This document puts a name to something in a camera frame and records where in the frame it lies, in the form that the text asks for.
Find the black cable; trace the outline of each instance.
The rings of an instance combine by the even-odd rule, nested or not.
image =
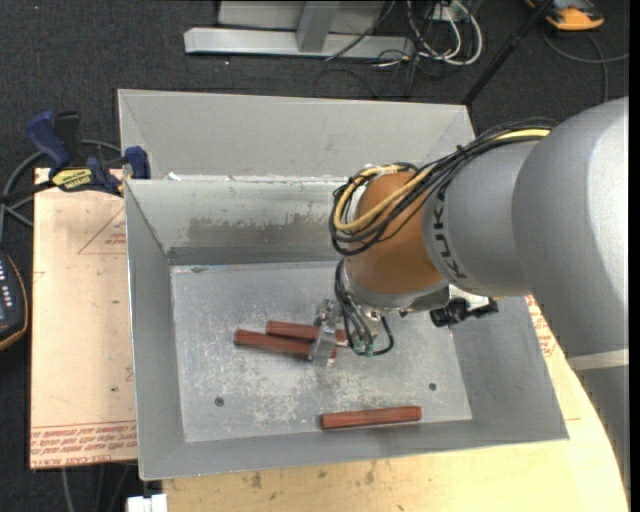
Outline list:
[[[388,240],[399,231],[399,228],[397,228],[393,233],[388,234],[386,237],[383,237],[390,223],[399,215],[407,211],[407,209],[410,208],[411,205],[416,204],[416,201],[420,196],[423,196],[422,200],[420,201],[420,203],[423,203],[428,199],[428,197],[430,197],[432,193],[434,193],[434,191],[438,190],[440,187],[451,181],[453,177],[455,177],[455,175],[464,167],[464,164],[468,160],[473,159],[476,156],[489,151],[490,149],[504,144],[510,144],[515,141],[525,142],[528,140],[539,140],[541,138],[541,136],[538,135],[519,136],[517,139],[499,139],[498,137],[500,137],[501,135],[508,135],[513,131],[526,129],[551,129],[554,125],[555,123],[550,120],[537,119],[504,123],[503,125],[488,130],[484,134],[480,135],[476,140],[469,143],[467,146],[460,147],[450,155],[436,160],[435,162],[430,162],[419,168],[418,172],[421,172],[429,167],[431,168],[431,170],[426,176],[421,179],[419,183],[417,183],[412,188],[411,191],[409,191],[404,195],[404,197],[398,200],[394,206],[389,206],[382,212],[378,212],[375,218],[369,220],[366,225],[359,227],[355,231],[339,232],[334,224],[334,218],[337,212],[338,203],[341,201],[343,194],[346,193],[346,190],[350,186],[350,183],[352,181],[347,182],[345,185],[339,187],[334,194],[334,204],[329,221],[329,231],[331,234],[333,246],[335,247],[336,251],[344,256],[355,256],[368,250],[376,243]],[[398,165],[398,167],[400,171],[403,170],[401,165]],[[360,171],[356,176],[360,176],[362,172],[363,171]],[[350,196],[352,196],[360,187],[366,186],[368,181],[372,178],[373,176],[367,177],[367,179],[362,178],[361,181],[358,182],[358,185],[355,186],[353,190],[351,190]],[[349,218],[349,209],[347,205],[350,205],[350,202],[347,202],[346,199],[345,207],[341,212],[341,220],[343,222],[347,222],[347,219]],[[419,206],[418,208],[414,209],[408,219],[405,219],[405,221],[403,221],[403,223],[400,225],[400,228],[404,224],[406,224],[406,222],[408,222],[408,220],[415,214],[417,209],[419,209]]]
[[[336,266],[336,273],[334,278],[335,296],[336,296],[338,305],[340,306],[340,309],[342,311],[342,317],[343,317],[343,322],[344,322],[344,327],[345,327],[345,332],[347,335],[347,342],[349,344],[349,347],[355,353],[358,353],[355,350],[353,337],[351,336],[350,324],[353,324],[353,327],[356,330],[356,334],[358,335],[358,338],[360,340],[364,340],[365,343],[372,342],[373,340],[371,337],[371,331],[368,328],[365,329],[366,325],[365,325],[364,319],[360,317],[360,314],[358,313],[358,311],[355,309],[355,307],[351,302],[351,298],[348,296],[348,294],[346,293],[346,290],[344,289],[344,284],[342,282],[343,268],[344,268],[344,258],[340,260],[340,262]]]
[[[358,43],[360,43],[360,41],[362,41],[365,37],[367,37],[368,35],[370,35],[378,25],[380,25],[380,23],[382,23],[385,18],[387,16],[389,16],[389,13],[393,10],[393,7],[395,5],[395,1],[389,2],[389,5],[387,7],[387,10],[384,12],[384,14],[382,14],[376,21],[375,23],[373,23],[367,30],[365,30],[362,34],[360,34],[358,37],[356,37],[353,41],[351,41],[347,46],[345,46],[342,50],[340,50],[339,52],[334,53],[333,55],[331,55],[331,57],[327,57],[325,59],[325,61],[330,61],[330,60],[334,60],[337,59],[339,57],[342,57],[345,53],[347,53],[349,50],[351,50],[352,48],[354,48]]]
[[[6,205],[11,201],[16,201],[18,199],[31,197],[33,194],[37,194],[38,192],[42,192],[43,190],[47,190],[51,187],[55,187],[55,185],[50,181],[46,181],[45,183],[32,185],[29,188],[18,190],[17,192],[11,192],[9,194],[5,194],[3,196],[0,196],[0,205]]]
[[[602,103],[606,103],[609,101],[609,68],[607,66],[607,59],[604,58],[602,48],[600,48],[600,45],[591,34],[587,34],[587,39],[591,41],[591,44],[600,56],[600,63],[602,64]]]
[[[350,69],[325,69],[324,71],[320,72],[315,77],[312,84],[312,91],[313,91],[314,97],[316,98],[319,97],[318,85],[320,84],[320,81],[322,80],[322,78],[330,75],[331,73],[344,73],[345,75],[352,76],[356,78],[361,84],[363,84],[367,89],[369,89],[369,92],[371,93],[371,96],[373,97],[373,99],[378,99],[380,97],[380,95],[378,94],[378,91],[376,91],[376,89],[369,83],[369,81],[365,77],[356,73],[355,71],[351,71]]]
[[[454,21],[453,17],[451,16],[451,11],[449,10],[452,8],[452,4],[456,4],[457,8],[462,10],[465,13],[466,16],[464,20]],[[420,16],[419,13],[417,12],[414,6],[414,2],[406,1],[405,14],[406,14],[407,23],[409,25],[408,37],[411,38],[412,41],[414,41],[416,55],[418,56],[419,59],[440,62],[440,63],[446,64],[447,67],[464,67],[475,62],[480,57],[480,53],[482,52],[482,34],[481,34],[480,26],[475,20],[474,14],[470,12],[470,10],[467,7],[465,7],[461,1],[456,0],[455,2],[450,2],[449,5],[444,5],[444,3],[440,3],[440,10],[439,10],[440,21],[447,21],[445,17],[448,18],[447,25],[450,27],[450,30],[448,30],[447,32],[451,33],[451,30],[453,30],[453,33],[455,35],[455,40],[456,40],[455,53],[451,53],[451,48],[449,48],[449,50],[447,51],[439,51],[437,49],[438,47],[437,40],[438,40],[438,37],[442,34],[442,30],[439,30],[436,33],[432,42],[430,43],[427,42],[427,34],[431,29],[433,21],[435,20],[435,7],[430,10],[427,16],[423,17],[423,16]],[[423,28],[419,29],[415,23],[414,18],[418,18],[423,21],[429,21],[429,27],[427,28],[426,32],[424,31],[425,25],[423,25]],[[469,50],[465,53],[464,28],[467,25],[473,29],[473,35],[469,39]],[[477,48],[475,52],[474,52],[474,44],[477,44]],[[462,55],[463,58],[462,59],[456,58],[457,55]]]
[[[384,327],[384,330],[387,333],[387,337],[389,338],[389,344],[387,345],[386,348],[383,348],[382,350],[378,350],[374,352],[373,353],[374,356],[381,356],[383,354],[386,354],[387,352],[390,352],[391,349],[393,349],[394,345],[396,344],[393,338],[393,334],[391,333],[391,328],[387,323],[387,319],[384,316],[380,315],[380,321],[382,322],[382,326]]]
[[[125,465],[124,469],[122,470],[122,474],[120,475],[120,479],[118,480],[118,483],[116,484],[116,489],[113,492],[113,496],[111,497],[111,502],[109,503],[109,508],[107,509],[107,512],[113,512],[113,507],[116,506],[116,503],[118,502],[118,499],[120,498],[120,491],[122,490],[122,485],[124,484],[124,479],[127,476],[127,473],[129,472],[129,468],[131,466],[129,465]]]
[[[382,97],[383,95],[385,95],[385,93],[389,90],[389,88],[397,81],[399,75],[400,75],[400,69],[402,68],[402,65],[405,62],[408,62],[408,67],[407,69],[404,70],[405,75],[408,75],[410,68],[412,66],[412,64],[414,62],[416,62],[416,50],[414,49],[414,51],[409,54],[407,53],[407,45],[409,43],[409,38],[405,37],[405,46],[402,50],[385,50],[384,52],[382,52],[377,59],[377,66],[376,69],[378,71],[383,71],[386,69],[387,66],[389,66],[389,63],[383,63],[383,56],[386,55],[387,53],[396,53],[398,54],[399,58],[397,60],[397,62],[395,62],[393,64],[393,70],[392,70],[392,75],[391,78],[389,78],[389,80],[387,81],[387,83],[384,85],[384,87],[381,90],[380,96]],[[409,83],[409,81],[407,80],[407,76],[405,76],[405,88],[404,91],[401,94],[401,98],[407,98],[410,92],[411,87],[409,87],[409,85],[407,85]]]
[[[411,1],[411,11],[412,14],[418,18],[421,21],[432,21],[433,20],[433,12],[436,9],[436,4],[438,4],[439,2],[432,0],[429,2],[429,5],[427,6],[427,11],[424,15],[420,14],[418,12],[418,10],[416,9],[416,2],[415,0]]]
[[[102,497],[102,486],[104,484],[104,472],[106,464],[100,464],[100,473],[98,476],[98,488],[96,490],[95,507],[93,512],[98,512],[100,509],[100,498]]]
[[[459,73],[464,70],[464,67],[462,66],[447,66],[444,62],[437,59],[427,59],[424,63],[431,64],[442,70],[440,73],[430,73],[427,68],[424,67],[423,62],[418,61],[416,69],[429,78],[429,80],[442,80],[443,78],[449,78],[452,74]]]
[[[543,38],[544,38],[544,42],[547,43],[549,48],[551,48],[554,52],[558,53],[559,55],[562,55],[563,57],[569,60],[573,60],[575,62],[582,62],[583,64],[603,64],[603,63],[608,64],[609,62],[617,62],[619,60],[625,60],[629,58],[629,52],[627,52],[627,53],[623,53],[622,55],[618,55],[616,57],[604,58],[604,55],[603,55],[600,59],[585,59],[582,57],[578,57],[577,55],[571,55],[570,53],[566,53],[562,51],[560,48],[558,48],[556,45],[554,45],[551,42],[551,40],[546,34],[543,35]]]
[[[82,144],[88,145],[88,146],[96,146],[100,153],[102,152],[102,148],[107,148],[117,153],[120,153],[120,148],[115,144],[111,144],[109,142],[103,142],[95,139],[84,139],[82,140]],[[33,195],[33,193],[40,192],[41,190],[46,190],[46,188],[50,188],[50,185],[44,186],[45,184],[42,184],[43,185],[42,188],[36,188],[38,186],[35,186],[23,191],[15,192],[13,194],[11,193],[11,190],[13,189],[17,181],[20,179],[20,177],[26,171],[31,170],[34,164],[38,162],[38,160],[41,160],[44,158],[48,158],[48,157],[42,152],[33,153],[32,155],[27,157],[25,160],[23,160],[9,175],[9,179],[5,183],[4,188],[2,190],[2,196],[0,196],[0,243],[4,238],[5,222],[6,222],[7,214],[11,215],[12,217],[14,217],[15,219],[17,219],[23,224],[29,227],[33,227],[33,223],[29,219],[27,219],[26,217],[18,213],[16,209],[31,202],[32,198],[29,196]],[[18,201],[18,203],[13,204],[11,206],[7,204],[8,202],[15,201],[17,198],[21,198],[21,197],[25,197],[25,199],[22,199]]]
[[[469,9],[469,14],[471,14],[471,16],[475,16],[476,14],[478,14],[478,11],[480,10],[480,7],[482,7],[483,3],[484,3],[484,0],[475,0],[475,2],[471,4],[471,9]]]
[[[422,27],[420,27],[420,30],[419,30],[421,42],[426,41],[425,38],[427,37],[427,34],[431,31],[431,27],[433,26],[433,13],[435,11],[435,5],[436,5],[435,3],[431,4],[427,15],[424,18],[421,17]],[[411,9],[407,8],[407,13],[411,15],[409,11],[412,11],[413,14],[416,14],[415,7],[411,7]],[[418,45],[415,44],[413,55],[409,60],[409,69],[408,69],[409,80],[406,80],[406,77],[405,77],[405,90],[402,95],[403,98],[408,98],[409,95],[411,94],[411,90],[413,89],[413,83],[416,75],[416,68],[418,66],[419,60],[420,60],[420,50],[418,48]]]

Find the blue clamp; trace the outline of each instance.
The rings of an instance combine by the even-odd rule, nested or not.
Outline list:
[[[151,167],[147,154],[140,146],[132,146],[124,150],[124,157],[133,171],[132,178],[148,180],[151,178]]]
[[[42,151],[53,160],[57,169],[62,169],[71,162],[71,155],[53,129],[53,114],[50,110],[38,114],[29,121],[27,137],[38,151]]]
[[[65,192],[96,190],[118,196],[121,194],[122,180],[113,176],[108,169],[103,169],[97,158],[87,158],[85,167],[69,167],[72,156],[56,135],[51,111],[38,114],[27,124],[27,136],[39,151],[53,160],[49,180],[60,189]],[[125,150],[121,163],[125,162],[131,165],[133,178],[151,177],[149,160],[140,146]]]

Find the white cable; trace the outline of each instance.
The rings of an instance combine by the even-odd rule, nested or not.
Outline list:
[[[383,64],[374,64],[373,66],[376,68],[388,68],[391,66],[395,66],[396,64],[400,64],[404,59],[392,60],[389,62],[385,62]]]
[[[424,38],[422,37],[422,34],[420,33],[420,30],[418,29],[415,22],[413,21],[413,16],[411,15],[412,9],[413,9],[411,0],[407,0],[407,9],[409,13],[408,15],[409,25],[411,27],[411,30],[415,34],[415,36],[420,40],[421,46],[426,50],[426,52],[424,51],[418,52],[418,55],[420,57],[424,57],[426,59],[441,60],[447,64],[451,64],[452,66],[467,66],[469,64],[473,64],[480,58],[480,55],[482,53],[482,46],[483,46],[482,30],[480,29],[480,25],[476,21],[475,16],[473,16],[461,2],[459,2],[458,0],[455,0],[453,3],[456,5],[457,8],[459,8],[461,11],[463,11],[466,14],[467,20],[469,20],[469,22],[471,23],[471,26],[474,31],[474,36],[476,38],[476,51],[468,59],[459,60],[455,58],[460,53],[460,50],[462,49],[462,36],[460,34],[460,31],[458,30],[456,23],[453,21],[453,18],[451,17],[451,13],[449,12],[449,9],[446,9],[444,12],[446,13],[447,18],[449,18],[447,23],[453,30],[453,33],[456,38],[455,50],[449,49],[445,52],[440,53],[435,51],[424,40]]]
[[[447,60],[447,63],[453,64],[454,66],[468,66],[469,64],[473,64],[477,61],[482,53],[482,30],[480,29],[480,25],[478,25],[475,16],[473,16],[464,5],[458,2],[458,0],[455,0],[454,3],[465,12],[467,19],[471,22],[471,26],[473,27],[476,35],[476,53],[474,53],[469,59],[465,59],[463,61]]]

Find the clamp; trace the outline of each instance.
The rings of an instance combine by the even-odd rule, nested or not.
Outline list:
[[[72,112],[59,114],[55,123],[54,128],[54,116],[48,110],[29,121],[26,130],[33,145],[54,163],[49,171],[49,184],[65,192],[95,190],[122,195],[122,180],[104,168],[98,158],[85,159],[79,137],[79,116]],[[131,167],[127,178],[149,179],[151,176],[149,160],[140,146],[127,148],[117,162]]]

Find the cardboard sheet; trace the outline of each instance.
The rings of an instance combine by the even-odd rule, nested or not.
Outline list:
[[[135,459],[124,201],[48,190],[34,220],[30,467]]]

